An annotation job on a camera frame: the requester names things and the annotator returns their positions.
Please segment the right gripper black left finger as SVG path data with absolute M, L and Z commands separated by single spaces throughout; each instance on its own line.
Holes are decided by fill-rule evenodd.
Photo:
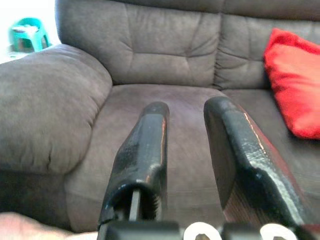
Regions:
M 129 217 L 132 193 L 141 192 L 143 220 L 160 220 L 167 206 L 168 119 L 164 102 L 148 104 L 119 148 L 98 220 L 103 225 Z

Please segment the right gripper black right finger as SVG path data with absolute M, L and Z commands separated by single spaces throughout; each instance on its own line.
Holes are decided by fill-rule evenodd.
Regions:
M 227 96 L 204 104 L 204 121 L 220 204 L 229 222 L 311 225 L 314 211 L 278 150 Z

